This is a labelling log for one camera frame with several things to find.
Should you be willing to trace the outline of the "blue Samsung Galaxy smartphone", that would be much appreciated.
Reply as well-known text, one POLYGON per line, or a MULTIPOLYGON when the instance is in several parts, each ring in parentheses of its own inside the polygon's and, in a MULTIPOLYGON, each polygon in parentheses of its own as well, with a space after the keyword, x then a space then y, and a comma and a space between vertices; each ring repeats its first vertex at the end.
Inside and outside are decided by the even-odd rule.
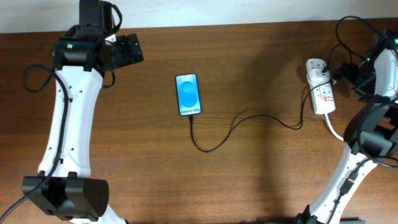
POLYGON ((201 113, 201 101, 197 76, 194 73, 177 75, 175 77, 180 116, 190 116, 201 113))

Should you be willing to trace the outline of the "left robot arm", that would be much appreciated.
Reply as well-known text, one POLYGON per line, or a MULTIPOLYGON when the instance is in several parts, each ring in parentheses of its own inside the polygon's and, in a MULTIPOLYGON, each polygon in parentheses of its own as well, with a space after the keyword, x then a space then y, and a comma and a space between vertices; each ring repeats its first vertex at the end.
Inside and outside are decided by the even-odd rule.
POLYGON ((109 205, 107 181, 91 178, 90 137, 106 72, 142 62, 136 34, 118 35, 115 4, 81 1, 79 23, 53 48, 56 95, 49 141, 37 175, 22 182, 24 198, 46 215, 72 223, 124 223, 109 205))

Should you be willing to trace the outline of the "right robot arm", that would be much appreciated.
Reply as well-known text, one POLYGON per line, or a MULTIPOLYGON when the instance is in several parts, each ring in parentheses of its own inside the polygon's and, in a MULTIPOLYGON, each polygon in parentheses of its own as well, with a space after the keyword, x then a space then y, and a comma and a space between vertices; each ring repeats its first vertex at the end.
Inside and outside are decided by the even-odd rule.
POLYGON ((335 74, 366 105, 345 129, 343 155, 326 188, 295 223, 339 223, 364 178, 397 153, 397 32, 377 35, 368 52, 363 66, 344 63, 335 74))

